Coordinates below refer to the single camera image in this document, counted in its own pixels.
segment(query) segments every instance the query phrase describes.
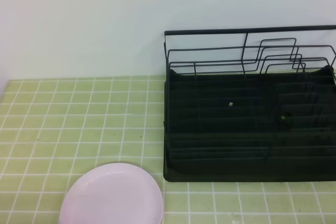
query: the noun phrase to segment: pink plate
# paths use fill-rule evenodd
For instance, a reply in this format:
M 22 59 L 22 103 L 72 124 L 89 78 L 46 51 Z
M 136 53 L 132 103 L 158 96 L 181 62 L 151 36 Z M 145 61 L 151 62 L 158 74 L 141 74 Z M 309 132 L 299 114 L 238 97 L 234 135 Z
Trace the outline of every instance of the pink plate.
M 129 164 L 99 166 L 80 177 L 63 201 L 60 224 L 159 224 L 159 186 L 143 169 Z

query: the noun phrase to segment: tile countertop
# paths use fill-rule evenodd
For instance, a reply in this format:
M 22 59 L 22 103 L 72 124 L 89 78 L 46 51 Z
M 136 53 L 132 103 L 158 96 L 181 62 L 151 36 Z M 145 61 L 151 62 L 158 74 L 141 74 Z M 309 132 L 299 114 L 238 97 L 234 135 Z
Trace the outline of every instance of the tile countertop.
M 10 81 L 0 103 L 0 224 L 57 223 L 65 192 L 111 162 L 147 170 L 163 224 L 332 224 L 336 182 L 169 183 L 164 77 Z

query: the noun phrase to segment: white wall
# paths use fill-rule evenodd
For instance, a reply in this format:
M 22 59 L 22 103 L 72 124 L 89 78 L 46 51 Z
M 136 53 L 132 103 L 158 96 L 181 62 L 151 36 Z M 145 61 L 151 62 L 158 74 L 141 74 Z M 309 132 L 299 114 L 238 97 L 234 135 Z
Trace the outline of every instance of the white wall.
M 0 71 L 163 74 L 168 29 L 324 24 L 336 24 L 335 0 L 0 0 Z

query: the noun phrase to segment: black dish rack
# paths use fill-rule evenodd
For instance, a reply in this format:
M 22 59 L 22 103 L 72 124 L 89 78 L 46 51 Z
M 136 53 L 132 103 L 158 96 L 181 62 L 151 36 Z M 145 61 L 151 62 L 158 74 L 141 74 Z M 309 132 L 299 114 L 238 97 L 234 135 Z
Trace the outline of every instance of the black dish rack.
M 336 26 L 166 31 L 164 178 L 336 180 L 336 52 L 278 35 L 332 30 Z M 168 48 L 168 37 L 237 34 L 242 46 Z M 258 39 L 249 45 L 251 35 Z M 209 59 L 213 51 L 219 58 Z M 239 53 L 232 57 L 232 51 Z M 191 60 L 171 60 L 176 53 Z

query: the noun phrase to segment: wire rack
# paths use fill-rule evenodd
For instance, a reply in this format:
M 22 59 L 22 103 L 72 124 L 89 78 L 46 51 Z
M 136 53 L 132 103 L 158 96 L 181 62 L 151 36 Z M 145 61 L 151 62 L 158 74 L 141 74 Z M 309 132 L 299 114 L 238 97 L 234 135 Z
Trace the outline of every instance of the wire rack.
M 247 45 L 251 34 L 335 29 L 166 31 L 165 179 L 336 180 L 335 50 L 321 43 L 300 45 L 295 37 L 263 38 Z M 167 47 L 170 36 L 222 34 L 243 34 L 243 45 Z M 212 51 L 222 56 L 209 59 Z M 186 52 L 191 60 L 183 55 L 170 60 L 171 54 Z M 200 52 L 206 60 L 193 60 Z

